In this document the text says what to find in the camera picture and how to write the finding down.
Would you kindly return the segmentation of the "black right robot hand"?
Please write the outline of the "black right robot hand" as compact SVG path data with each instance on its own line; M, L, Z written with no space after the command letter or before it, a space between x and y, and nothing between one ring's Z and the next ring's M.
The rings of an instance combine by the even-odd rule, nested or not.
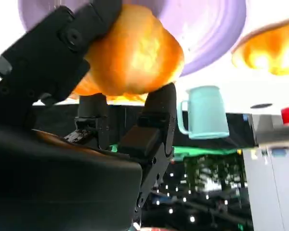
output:
M152 93L118 151L34 130L32 105L65 100L119 0L60 6L0 55L0 231L127 231L174 154L176 89Z

